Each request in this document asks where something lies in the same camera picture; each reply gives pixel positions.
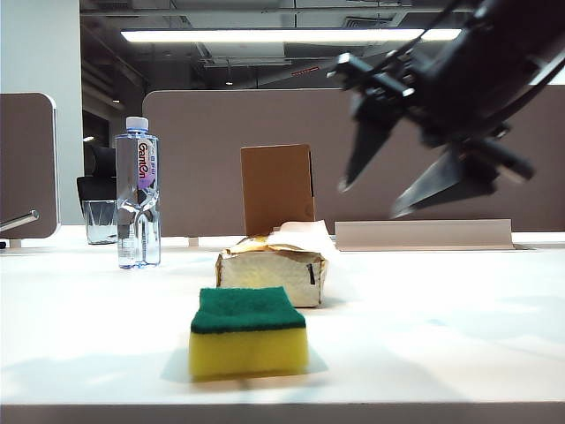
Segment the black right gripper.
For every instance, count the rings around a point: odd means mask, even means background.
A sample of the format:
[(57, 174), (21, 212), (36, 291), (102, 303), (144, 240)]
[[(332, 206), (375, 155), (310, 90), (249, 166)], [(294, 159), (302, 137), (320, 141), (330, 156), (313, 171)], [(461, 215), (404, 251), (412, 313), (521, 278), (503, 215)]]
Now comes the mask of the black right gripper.
[[(355, 92), (351, 115), (358, 129), (338, 190), (350, 190), (402, 118), (417, 124), (432, 147), (498, 135), (502, 123), (546, 84), (525, 89), (539, 74), (541, 58), (563, 43), (562, 24), (540, 29), (477, 24), (463, 29), (433, 60), (405, 47), (375, 66), (341, 54), (331, 74)], [(491, 164), (447, 148), (396, 199), (391, 216), (490, 195), (495, 179)]]

